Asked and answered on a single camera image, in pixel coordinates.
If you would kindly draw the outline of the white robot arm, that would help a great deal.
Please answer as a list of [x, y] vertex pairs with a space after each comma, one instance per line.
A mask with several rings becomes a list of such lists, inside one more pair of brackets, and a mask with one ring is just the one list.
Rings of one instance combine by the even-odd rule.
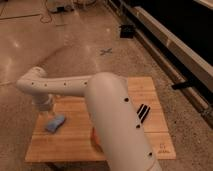
[[162, 171], [128, 93], [127, 79], [109, 72], [49, 78], [34, 67], [16, 82], [17, 88], [47, 109], [53, 94], [85, 99], [111, 171]]

